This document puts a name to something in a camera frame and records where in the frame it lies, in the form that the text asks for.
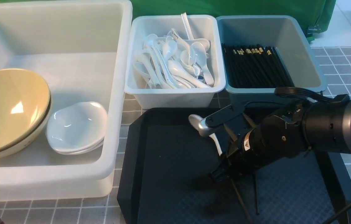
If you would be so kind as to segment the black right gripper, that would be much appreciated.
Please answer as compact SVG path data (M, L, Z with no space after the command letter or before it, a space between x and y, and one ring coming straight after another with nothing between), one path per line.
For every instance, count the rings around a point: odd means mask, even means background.
M221 154L219 163L208 174L213 183L230 180L234 175L253 174L281 158L294 158L308 149L300 112L279 108L256 124L244 113L246 106L246 103L231 104L198 122L198 132L203 137L242 113L251 127Z

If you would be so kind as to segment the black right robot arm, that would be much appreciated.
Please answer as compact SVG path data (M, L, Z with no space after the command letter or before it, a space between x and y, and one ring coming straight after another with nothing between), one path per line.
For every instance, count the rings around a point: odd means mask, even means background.
M202 118L188 116L200 136L224 127L228 149L209 174L213 182L251 175L282 158L303 152L351 154L351 99L337 95L326 102L295 99L279 108L231 104Z

